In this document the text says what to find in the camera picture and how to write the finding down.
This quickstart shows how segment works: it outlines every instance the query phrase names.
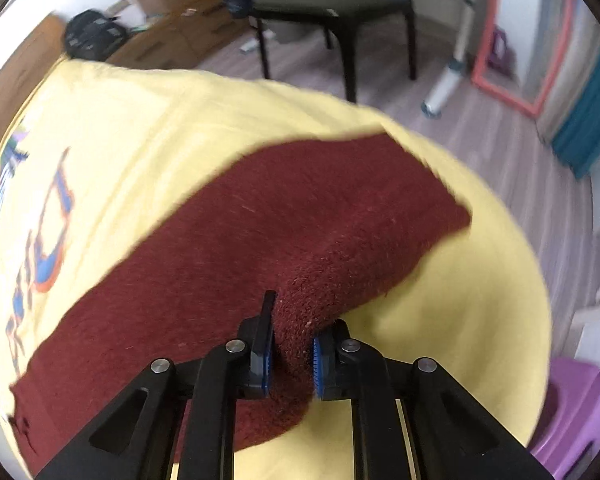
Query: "wooden dresser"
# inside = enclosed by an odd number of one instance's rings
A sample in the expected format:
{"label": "wooden dresser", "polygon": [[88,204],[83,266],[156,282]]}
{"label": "wooden dresser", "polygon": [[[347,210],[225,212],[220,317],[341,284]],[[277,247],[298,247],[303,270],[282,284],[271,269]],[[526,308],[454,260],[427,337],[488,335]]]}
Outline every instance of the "wooden dresser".
{"label": "wooden dresser", "polygon": [[193,68],[238,38],[247,20],[234,20],[223,0],[137,0],[147,16],[162,16],[107,61],[128,68]]}

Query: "mirror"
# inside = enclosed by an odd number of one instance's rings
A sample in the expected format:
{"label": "mirror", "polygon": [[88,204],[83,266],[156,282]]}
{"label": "mirror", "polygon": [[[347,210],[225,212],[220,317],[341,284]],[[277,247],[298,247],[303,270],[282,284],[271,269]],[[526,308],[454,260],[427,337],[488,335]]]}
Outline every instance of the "mirror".
{"label": "mirror", "polygon": [[474,84],[536,118],[564,60],[574,0],[490,0]]}

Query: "red towel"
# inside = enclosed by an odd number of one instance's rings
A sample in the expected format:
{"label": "red towel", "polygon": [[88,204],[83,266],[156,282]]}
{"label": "red towel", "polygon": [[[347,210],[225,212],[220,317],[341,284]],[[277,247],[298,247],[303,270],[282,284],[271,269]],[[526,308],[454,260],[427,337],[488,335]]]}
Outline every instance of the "red towel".
{"label": "red towel", "polygon": [[299,140],[245,156],[191,196],[62,318],[13,386],[36,474],[158,356],[202,357],[265,290],[279,358],[271,398],[238,406],[236,449],[297,424],[312,336],[389,291],[467,210],[387,134]]}

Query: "wooden floor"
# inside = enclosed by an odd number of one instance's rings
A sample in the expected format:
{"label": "wooden floor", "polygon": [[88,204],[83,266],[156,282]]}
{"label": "wooden floor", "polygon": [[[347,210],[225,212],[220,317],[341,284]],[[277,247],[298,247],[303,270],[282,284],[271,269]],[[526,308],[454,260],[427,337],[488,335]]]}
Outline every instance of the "wooden floor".
{"label": "wooden floor", "polygon": [[[242,54],[238,40],[200,68],[222,75],[260,77],[257,51]],[[442,117],[427,119],[420,104],[440,74],[451,46],[421,34],[419,78],[407,77],[401,22],[363,29],[358,43],[358,102],[379,108],[410,130],[435,140],[480,174],[507,204],[541,263],[554,315],[554,352],[561,349],[575,309],[591,305],[600,285],[600,235],[591,233],[591,186],[576,181],[540,143],[535,124],[466,80]],[[269,42],[272,78],[344,97],[337,48],[319,32],[293,44]]]}

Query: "white pole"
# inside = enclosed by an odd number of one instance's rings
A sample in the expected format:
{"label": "white pole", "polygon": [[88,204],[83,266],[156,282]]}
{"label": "white pole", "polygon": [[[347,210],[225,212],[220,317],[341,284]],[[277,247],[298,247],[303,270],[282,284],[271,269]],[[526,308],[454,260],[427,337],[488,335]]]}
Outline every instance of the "white pole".
{"label": "white pole", "polygon": [[475,0],[464,0],[462,8],[462,17],[460,19],[460,30],[456,39],[454,56],[440,75],[438,82],[429,92],[429,95],[422,103],[422,111],[427,117],[436,118],[440,116],[442,107],[446,104],[451,94],[456,90],[462,76],[466,57],[466,48],[471,36],[471,30],[474,26],[474,3]]}

